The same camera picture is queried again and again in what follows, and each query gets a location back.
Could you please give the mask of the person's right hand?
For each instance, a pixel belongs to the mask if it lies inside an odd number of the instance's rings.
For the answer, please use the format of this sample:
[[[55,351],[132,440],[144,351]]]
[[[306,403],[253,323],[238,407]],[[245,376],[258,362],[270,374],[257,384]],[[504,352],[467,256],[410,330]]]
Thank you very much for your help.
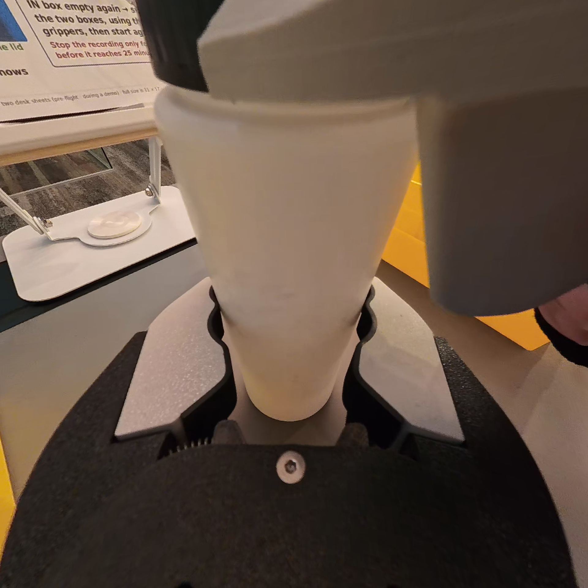
[[[587,346],[587,285],[560,295],[542,307],[541,313],[558,333]]]

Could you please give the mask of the yellow plastic bin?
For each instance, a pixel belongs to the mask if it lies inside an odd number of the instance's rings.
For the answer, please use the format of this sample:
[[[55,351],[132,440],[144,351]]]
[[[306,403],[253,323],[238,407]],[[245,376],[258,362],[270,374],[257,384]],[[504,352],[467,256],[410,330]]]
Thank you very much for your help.
[[[9,533],[13,516],[16,510],[16,501],[13,494],[12,483],[5,458],[4,448],[1,442],[1,553],[4,550],[6,537]]]
[[[419,164],[415,167],[382,259],[423,286],[429,287]],[[523,349],[531,351],[548,344],[548,337],[538,326],[533,310],[477,319]]]

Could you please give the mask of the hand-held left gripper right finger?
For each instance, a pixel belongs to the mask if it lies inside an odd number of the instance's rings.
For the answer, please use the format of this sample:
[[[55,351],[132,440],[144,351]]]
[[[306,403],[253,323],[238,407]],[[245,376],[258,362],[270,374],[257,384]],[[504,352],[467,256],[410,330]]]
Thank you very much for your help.
[[[377,277],[356,332],[345,375],[346,422],[363,425],[370,445],[403,445],[409,435],[461,445],[465,436],[435,337]]]

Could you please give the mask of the printed instruction sheet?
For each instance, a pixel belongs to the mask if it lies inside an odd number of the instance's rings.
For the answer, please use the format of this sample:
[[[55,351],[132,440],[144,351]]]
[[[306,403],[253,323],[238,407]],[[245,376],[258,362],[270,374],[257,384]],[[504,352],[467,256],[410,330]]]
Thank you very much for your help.
[[[150,104],[156,78],[133,1],[1,1],[1,121]]]

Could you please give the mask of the white plastic bottle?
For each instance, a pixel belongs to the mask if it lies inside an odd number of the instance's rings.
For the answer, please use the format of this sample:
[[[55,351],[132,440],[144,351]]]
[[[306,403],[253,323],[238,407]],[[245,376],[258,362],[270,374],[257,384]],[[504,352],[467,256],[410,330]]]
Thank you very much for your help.
[[[415,169],[412,104],[256,104],[169,85],[154,113],[251,401],[283,422],[314,415]]]

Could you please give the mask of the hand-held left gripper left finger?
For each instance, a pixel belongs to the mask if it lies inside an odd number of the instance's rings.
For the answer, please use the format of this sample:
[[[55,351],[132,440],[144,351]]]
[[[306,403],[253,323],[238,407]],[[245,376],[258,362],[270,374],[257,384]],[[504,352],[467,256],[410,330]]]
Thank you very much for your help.
[[[220,307],[206,277],[151,323],[115,429],[117,439],[211,437],[236,405]]]

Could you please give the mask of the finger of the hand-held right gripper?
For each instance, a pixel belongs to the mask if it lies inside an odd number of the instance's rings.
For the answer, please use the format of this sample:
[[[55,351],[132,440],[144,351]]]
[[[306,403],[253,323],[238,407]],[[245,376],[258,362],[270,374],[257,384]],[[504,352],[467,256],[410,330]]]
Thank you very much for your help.
[[[485,102],[587,86],[587,1],[224,1],[209,92],[251,102]]]

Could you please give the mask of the black bottle lid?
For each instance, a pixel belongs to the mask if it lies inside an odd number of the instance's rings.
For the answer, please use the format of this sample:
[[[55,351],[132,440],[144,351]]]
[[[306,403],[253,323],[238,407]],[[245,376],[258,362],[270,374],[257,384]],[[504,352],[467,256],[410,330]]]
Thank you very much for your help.
[[[136,1],[155,75],[167,84],[208,92],[198,40],[219,1]]]

